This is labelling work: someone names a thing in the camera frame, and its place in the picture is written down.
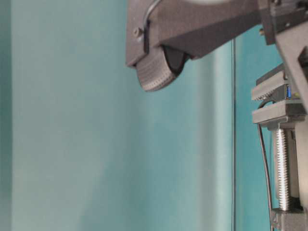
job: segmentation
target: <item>teal wall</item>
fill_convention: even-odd
[[[0,12],[1,230],[231,229],[230,43],[145,93],[124,65],[126,1]]]
[[[252,111],[259,101],[251,101],[251,89],[256,80],[281,64],[275,46],[266,46],[259,35],[260,26],[236,39],[236,230],[269,230],[269,212],[265,174],[257,127],[252,124]],[[263,129],[271,172],[274,207],[273,154],[271,135]]]

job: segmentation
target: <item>textured gripper pad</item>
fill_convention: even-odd
[[[140,85],[145,91],[160,90],[178,77],[171,71],[162,47],[151,48],[136,68]]]

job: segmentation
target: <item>bolt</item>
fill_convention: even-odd
[[[143,34],[143,30],[141,30],[139,27],[136,27],[133,31],[134,37],[138,38]]]
[[[263,36],[263,35],[264,35],[264,29],[263,29],[263,28],[261,28],[261,29],[259,30],[259,34],[260,34],[260,36]]]

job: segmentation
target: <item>light blue wall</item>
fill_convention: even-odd
[[[0,9],[1,230],[231,229],[230,43],[144,93],[126,1]]]

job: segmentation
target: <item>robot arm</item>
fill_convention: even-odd
[[[126,64],[136,68],[142,88],[155,91],[167,86],[188,59],[201,58],[262,24],[267,44],[277,44],[293,92],[300,93],[308,110],[308,1],[204,2],[128,0]]]
[[[156,5],[144,26],[152,3]],[[129,0],[126,64],[145,91],[159,90],[201,58],[261,22],[255,0],[200,5],[184,0]]]

